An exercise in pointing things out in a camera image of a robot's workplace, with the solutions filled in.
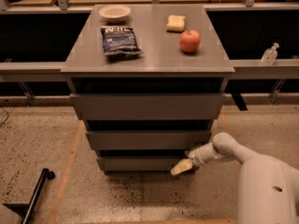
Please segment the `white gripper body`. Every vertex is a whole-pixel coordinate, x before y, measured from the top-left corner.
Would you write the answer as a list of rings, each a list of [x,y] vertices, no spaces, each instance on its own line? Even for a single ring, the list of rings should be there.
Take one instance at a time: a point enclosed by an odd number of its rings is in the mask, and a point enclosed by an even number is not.
[[[199,167],[203,163],[203,159],[198,148],[187,150],[185,154],[188,159],[192,161],[194,166]]]

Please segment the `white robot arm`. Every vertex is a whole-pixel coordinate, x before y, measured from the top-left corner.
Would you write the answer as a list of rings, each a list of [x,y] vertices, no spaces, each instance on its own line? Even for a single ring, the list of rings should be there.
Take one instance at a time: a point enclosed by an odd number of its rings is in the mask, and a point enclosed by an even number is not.
[[[237,184],[236,224],[298,224],[299,170],[272,156],[239,144],[230,134],[187,153],[171,169],[172,175],[210,161],[236,160],[241,164]]]

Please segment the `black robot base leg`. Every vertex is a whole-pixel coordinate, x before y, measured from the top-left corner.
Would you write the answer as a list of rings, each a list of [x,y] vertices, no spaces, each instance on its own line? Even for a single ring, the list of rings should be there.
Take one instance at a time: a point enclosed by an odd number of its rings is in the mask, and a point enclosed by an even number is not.
[[[54,178],[55,173],[48,168],[44,168],[28,203],[1,203],[0,224],[30,224],[31,217],[46,181]]]

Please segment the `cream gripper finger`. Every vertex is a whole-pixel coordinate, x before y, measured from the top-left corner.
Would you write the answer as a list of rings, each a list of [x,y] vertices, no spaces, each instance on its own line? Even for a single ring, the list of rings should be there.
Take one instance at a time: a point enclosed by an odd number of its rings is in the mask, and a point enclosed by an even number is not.
[[[171,169],[170,173],[171,175],[179,175],[191,169],[192,169],[192,161],[189,159],[183,159]]]

